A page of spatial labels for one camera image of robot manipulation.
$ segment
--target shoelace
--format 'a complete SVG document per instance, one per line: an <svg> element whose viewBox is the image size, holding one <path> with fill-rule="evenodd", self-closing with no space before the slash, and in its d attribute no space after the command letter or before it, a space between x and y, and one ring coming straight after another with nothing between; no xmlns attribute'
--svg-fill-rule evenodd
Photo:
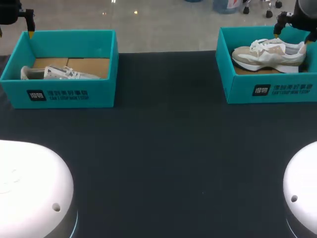
<svg viewBox="0 0 317 238"><path fill-rule="evenodd" d="M70 76L70 78L77 78L77 76L79 77L80 76L80 73L77 72L77 71L74 71L72 68L70 67L67 67L67 66L64 66L63 69L66 70L66 73L65 75L66 76Z"/></svg>
<svg viewBox="0 0 317 238"><path fill-rule="evenodd" d="M268 39L261 39L261 40L253 41L251 46L250 46L250 52L256 52L258 54L258 57L259 57L260 52L268 51L269 48L265 44L263 44L263 42L267 41L267 40Z"/></svg>

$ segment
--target white robot dome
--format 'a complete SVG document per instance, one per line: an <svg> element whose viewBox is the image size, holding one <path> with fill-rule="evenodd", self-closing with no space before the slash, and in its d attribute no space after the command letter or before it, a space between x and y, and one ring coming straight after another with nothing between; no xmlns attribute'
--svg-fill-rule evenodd
<svg viewBox="0 0 317 238"><path fill-rule="evenodd" d="M294 236L317 235L317 142L301 149L289 162L283 180L289 217Z"/></svg>
<svg viewBox="0 0 317 238"><path fill-rule="evenodd" d="M50 237L67 217L73 193L72 175L58 154L0 140L0 237Z"/></svg>

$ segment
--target sneaker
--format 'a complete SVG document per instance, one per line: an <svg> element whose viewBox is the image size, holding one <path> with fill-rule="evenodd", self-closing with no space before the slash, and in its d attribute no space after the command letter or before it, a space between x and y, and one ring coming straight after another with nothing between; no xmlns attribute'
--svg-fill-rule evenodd
<svg viewBox="0 0 317 238"><path fill-rule="evenodd" d="M100 77L74 71L72 68L47 66L45 68L29 68L24 66L21 69L21 79L100 79Z"/></svg>
<svg viewBox="0 0 317 238"><path fill-rule="evenodd" d="M283 73L298 73L305 57L304 42L293 45L279 38L256 40L250 47L238 47L232 53L232 59L247 70L272 67Z"/></svg>

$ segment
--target screw hole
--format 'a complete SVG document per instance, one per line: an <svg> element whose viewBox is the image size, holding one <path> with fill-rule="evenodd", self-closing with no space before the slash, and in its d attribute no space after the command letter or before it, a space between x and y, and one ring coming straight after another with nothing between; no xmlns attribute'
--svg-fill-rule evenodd
<svg viewBox="0 0 317 238"><path fill-rule="evenodd" d="M52 208L53 208L54 211L60 212L60 205L58 203L54 203Z"/></svg>
<svg viewBox="0 0 317 238"><path fill-rule="evenodd" d="M291 201L292 201L292 202L296 202L297 199L298 199L298 197L297 197L296 195L294 195L294 196L292 196Z"/></svg>

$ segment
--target teal shoe box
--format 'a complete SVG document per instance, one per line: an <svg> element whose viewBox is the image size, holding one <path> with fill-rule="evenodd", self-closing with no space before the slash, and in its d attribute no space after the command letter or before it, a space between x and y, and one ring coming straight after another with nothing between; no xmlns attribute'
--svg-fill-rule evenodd
<svg viewBox="0 0 317 238"><path fill-rule="evenodd" d="M307 72L238 75L231 53L254 40L272 39L273 26L222 27L219 32L216 60L225 96L229 104L288 103L317 101L317 43L307 47ZM298 44L307 32L286 27L281 40Z"/></svg>
<svg viewBox="0 0 317 238"><path fill-rule="evenodd" d="M107 58L107 78L20 80L38 58ZM0 83L16 109L113 107L118 59L113 30L36 31L32 39L23 32Z"/></svg>

